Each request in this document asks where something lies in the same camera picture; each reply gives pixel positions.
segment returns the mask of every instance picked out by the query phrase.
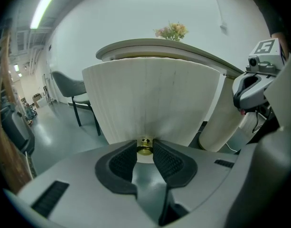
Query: gray floor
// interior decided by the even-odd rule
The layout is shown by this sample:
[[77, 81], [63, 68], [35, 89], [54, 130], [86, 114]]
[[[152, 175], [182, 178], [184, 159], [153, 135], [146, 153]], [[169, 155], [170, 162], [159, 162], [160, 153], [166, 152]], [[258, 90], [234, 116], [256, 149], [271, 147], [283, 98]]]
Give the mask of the gray floor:
[[31, 158], [37, 175], [68, 156], [108, 144], [103, 134], [98, 136], [91, 111], [78, 108], [81, 127], [74, 109], [63, 103], [46, 105], [37, 113], [31, 127], [36, 141]]

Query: fluorescent light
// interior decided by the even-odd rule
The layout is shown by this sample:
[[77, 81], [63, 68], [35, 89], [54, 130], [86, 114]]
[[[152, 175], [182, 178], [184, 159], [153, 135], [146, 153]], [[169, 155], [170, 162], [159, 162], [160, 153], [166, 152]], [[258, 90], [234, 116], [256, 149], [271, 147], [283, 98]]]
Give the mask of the fluorescent light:
[[37, 29], [39, 26], [39, 23], [41, 22], [41, 19], [45, 13], [45, 10], [49, 6], [51, 0], [40, 0], [37, 9], [35, 11], [35, 14], [33, 15], [32, 22], [30, 24], [31, 29]]

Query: white wall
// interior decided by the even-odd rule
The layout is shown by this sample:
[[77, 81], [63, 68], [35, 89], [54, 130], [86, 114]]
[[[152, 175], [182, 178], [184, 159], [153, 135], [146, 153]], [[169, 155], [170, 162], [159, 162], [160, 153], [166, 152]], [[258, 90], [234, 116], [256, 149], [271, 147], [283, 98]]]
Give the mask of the white wall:
[[42, 90], [38, 86], [36, 76], [35, 75], [23, 76], [20, 79], [20, 81], [27, 103], [32, 104], [33, 103], [32, 96], [42, 92]]
[[21, 81], [18, 80], [16, 82], [13, 82], [13, 86], [17, 90], [17, 93], [20, 96], [20, 99], [23, 99], [25, 97], [25, 94], [24, 94], [24, 91], [23, 91], [23, 88], [22, 88]]
[[[220, 28], [221, 20], [227, 31]], [[264, 19], [252, 0], [84, 0], [57, 26], [50, 66], [74, 79], [100, 61], [100, 48], [120, 40], [154, 38], [154, 29], [180, 22], [189, 33], [182, 42], [212, 53], [244, 70], [256, 43], [269, 38]], [[214, 109], [223, 78], [206, 120]]]
[[50, 52], [48, 52], [48, 48], [47, 48], [46, 50], [41, 51], [38, 57], [37, 68], [35, 72], [37, 84], [41, 88], [42, 92], [44, 91], [43, 87], [47, 85], [49, 96], [51, 98], [67, 104], [67, 102], [71, 101], [71, 99], [68, 100], [67, 98], [62, 96], [60, 90], [56, 86], [51, 76], [51, 71], [53, 70], [54, 70], [54, 67], [51, 63]]

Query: gray chair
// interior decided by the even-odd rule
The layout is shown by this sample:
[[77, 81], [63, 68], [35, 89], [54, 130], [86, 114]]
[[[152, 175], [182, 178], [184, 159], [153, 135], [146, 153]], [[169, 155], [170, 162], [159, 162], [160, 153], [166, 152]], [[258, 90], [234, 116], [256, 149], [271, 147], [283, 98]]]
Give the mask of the gray chair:
[[[79, 126], [81, 126], [77, 107], [75, 105], [76, 103], [88, 105], [88, 107], [91, 109], [91, 111], [94, 114], [94, 111], [93, 111], [92, 107], [90, 106], [89, 98], [88, 98], [88, 95], [86, 93], [86, 89], [85, 89], [85, 85], [84, 85], [83, 80], [71, 79], [59, 71], [52, 72], [52, 76], [54, 77], [56, 85], [58, 86], [59, 90], [61, 91], [61, 94], [64, 97], [71, 97], [72, 98], [75, 116], [77, 118]], [[94, 122], [96, 124], [98, 135], [100, 136], [101, 135], [100, 126], [99, 126], [99, 123], [98, 123], [95, 115], [94, 115]]]

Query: ceiling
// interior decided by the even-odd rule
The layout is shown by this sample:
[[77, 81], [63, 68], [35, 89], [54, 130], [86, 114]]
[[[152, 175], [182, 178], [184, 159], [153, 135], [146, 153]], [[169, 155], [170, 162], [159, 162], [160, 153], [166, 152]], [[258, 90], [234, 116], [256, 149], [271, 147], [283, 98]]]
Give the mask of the ceiling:
[[[23, 76], [32, 75], [40, 51], [44, 48], [48, 34], [55, 27], [56, 19], [72, 0], [52, 0], [47, 8], [38, 29], [29, 28], [32, 17], [40, 0], [16, 0], [10, 8], [12, 17], [10, 42], [10, 71], [13, 81]], [[20, 71], [13, 66], [18, 64]]]

